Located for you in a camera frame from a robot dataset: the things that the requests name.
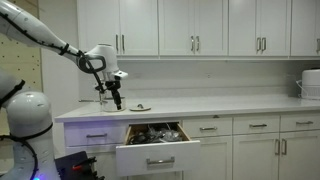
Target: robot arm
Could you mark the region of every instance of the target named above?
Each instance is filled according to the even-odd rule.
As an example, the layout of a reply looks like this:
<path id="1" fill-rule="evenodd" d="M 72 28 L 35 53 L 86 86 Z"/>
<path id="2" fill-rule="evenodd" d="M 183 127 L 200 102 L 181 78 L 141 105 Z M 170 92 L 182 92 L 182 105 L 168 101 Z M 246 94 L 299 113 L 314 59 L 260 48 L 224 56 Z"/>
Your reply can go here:
<path id="1" fill-rule="evenodd" d="M 28 46 L 56 52 L 74 62 L 81 71 L 93 73 L 100 85 L 100 94 L 104 95 L 104 89 L 96 75 L 97 72 L 102 71 L 107 89 L 112 92 L 118 108 L 121 108 L 121 99 L 117 90 L 120 88 L 119 81 L 126 78 L 128 74 L 120 71 L 115 51 L 110 45 L 100 44 L 84 53 L 59 39 L 37 18 L 6 0 L 0 0 L 0 33 Z"/>

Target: upper cabinet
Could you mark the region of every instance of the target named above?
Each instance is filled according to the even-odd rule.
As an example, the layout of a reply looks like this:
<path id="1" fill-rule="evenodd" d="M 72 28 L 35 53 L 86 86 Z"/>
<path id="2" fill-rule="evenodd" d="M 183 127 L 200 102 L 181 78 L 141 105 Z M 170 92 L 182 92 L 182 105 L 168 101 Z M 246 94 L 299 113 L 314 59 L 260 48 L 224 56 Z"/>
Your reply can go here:
<path id="1" fill-rule="evenodd" d="M 78 0 L 79 44 L 112 45 L 118 55 L 158 55 L 157 0 Z"/>
<path id="2" fill-rule="evenodd" d="M 293 0 L 291 55 L 317 56 L 319 51 L 320 1 Z"/>
<path id="3" fill-rule="evenodd" d="M 228 0 L 159 0 L 160 55 L 227 55 Z"/>
<path id="4" fill-rule="evenodd" d="M 290 55 L 291 0 L 229 3 L 229 55 Z"/>

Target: white wall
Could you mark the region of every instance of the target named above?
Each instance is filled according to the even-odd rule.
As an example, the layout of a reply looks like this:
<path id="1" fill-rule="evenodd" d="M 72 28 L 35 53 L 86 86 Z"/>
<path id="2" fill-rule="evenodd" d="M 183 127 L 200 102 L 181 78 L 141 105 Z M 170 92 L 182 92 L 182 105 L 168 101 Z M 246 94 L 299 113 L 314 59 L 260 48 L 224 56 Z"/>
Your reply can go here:
<path id="1" fill-rule="evenodd" d="M 77 47 L 76 0 L 39 0 L 39 4 L 40 19 L 61 39 Z M 78 103 L 79 87 L 92 90 L 92 76 L 84 75 L 70 61 L 46 50 L 42 51 L 42 60 L 44 92 L 51 99 L 53 117 L 81 106 Z M 285 87 L 294 84 L 302 70 L 314 66 L 314 62 L 139 61 L 119 62 L 119 66 L 131 75 L 122 83 L 122 92 L 130 92 L 139 89 Z M 54 125 L 54 143 L 57 156 L 63 155 L 61 124 Z"/>

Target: drawer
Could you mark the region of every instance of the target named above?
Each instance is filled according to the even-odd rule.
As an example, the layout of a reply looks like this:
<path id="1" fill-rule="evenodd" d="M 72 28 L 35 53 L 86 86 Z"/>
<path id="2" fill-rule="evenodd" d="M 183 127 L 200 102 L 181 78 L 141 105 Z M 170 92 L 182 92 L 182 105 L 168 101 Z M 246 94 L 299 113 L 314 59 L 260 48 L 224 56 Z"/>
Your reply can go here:
<path id="1" fill-rule="evenodd" d="M 245 116 L 235 117 L 234 134 L 254 134 L 279 132 L 280 116 Z"/>
<path id="2" fill-rule="evenodd" d="M 66 147 L 122 144 L 126 125 L 116 121 L 65 123 Z"/>
<path id="3" fill-rule="evenodd" d="M 116 147 L 118 176 L 184 171 L 199 165 L 200 141 L 192 141 L 178 123 L 164 124 L 177 130 L 182 141 L 129 145 L 130 139 L 137 132 L 147 131 L 149 125 L 129 126 L 125 144 Z"/>
<path id="4" fill-rule="evenodd" d="M 281 131 L 320 129 L 320 114 L 292 114 L 281 116 Z"/>
<path id="5" fill-rule="evenodd" d="M 183 120 L 183 128 L 190 137 L 231 135 L 232 118 L 188 118 Z"/>

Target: open drawer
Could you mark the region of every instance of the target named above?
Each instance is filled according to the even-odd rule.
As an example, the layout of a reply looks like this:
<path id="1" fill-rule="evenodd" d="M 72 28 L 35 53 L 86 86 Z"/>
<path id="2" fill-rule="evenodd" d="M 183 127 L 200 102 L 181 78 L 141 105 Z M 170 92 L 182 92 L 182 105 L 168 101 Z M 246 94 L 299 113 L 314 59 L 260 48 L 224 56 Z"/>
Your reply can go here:
<path id="1" fill-rule="evenodd" d="M 118 176 L 133 176 L 173 171 L 190 170 L 198 166 L 200 141 L 192 141 L 179 123 L 170 125 L 179 132 L 182 141 L 129 145 L 137 132 L 148 131 L 148 124 L 129 125 L 125 144 L 116 147 Z"/>

